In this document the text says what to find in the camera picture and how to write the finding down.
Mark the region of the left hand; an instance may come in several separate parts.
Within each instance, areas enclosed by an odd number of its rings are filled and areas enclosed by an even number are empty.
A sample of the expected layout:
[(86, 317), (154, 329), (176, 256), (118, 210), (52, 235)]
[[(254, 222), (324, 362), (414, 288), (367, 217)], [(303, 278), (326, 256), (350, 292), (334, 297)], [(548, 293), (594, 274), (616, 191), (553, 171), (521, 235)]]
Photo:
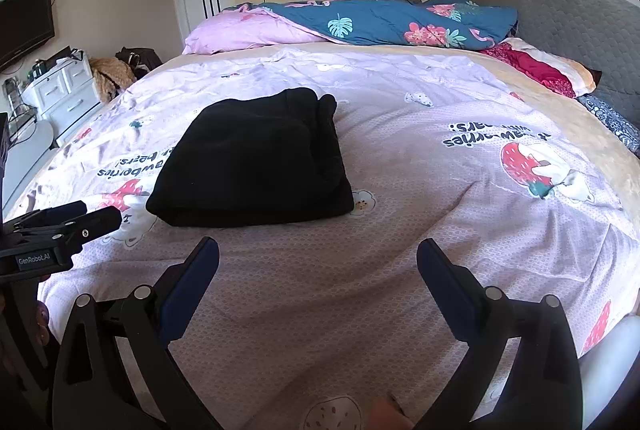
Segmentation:
[(23, 380), (35, 384), (43, 381), (48, 368), (46, 355), (36, 338), (38, 285), (38, 278), (1, 285), (6, 301), (2, 314), (6, 329), (1, 330), (1, 341)]

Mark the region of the right hand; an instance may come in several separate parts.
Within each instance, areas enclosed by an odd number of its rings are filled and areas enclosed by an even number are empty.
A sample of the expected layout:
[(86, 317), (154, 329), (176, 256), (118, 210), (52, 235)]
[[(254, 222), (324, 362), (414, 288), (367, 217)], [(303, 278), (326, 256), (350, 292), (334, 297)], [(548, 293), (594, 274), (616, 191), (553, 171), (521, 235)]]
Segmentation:
[(366, 430), (412, 430), (414, 423), (404, 413), (396, 398), (387, 394), (372, 403)]

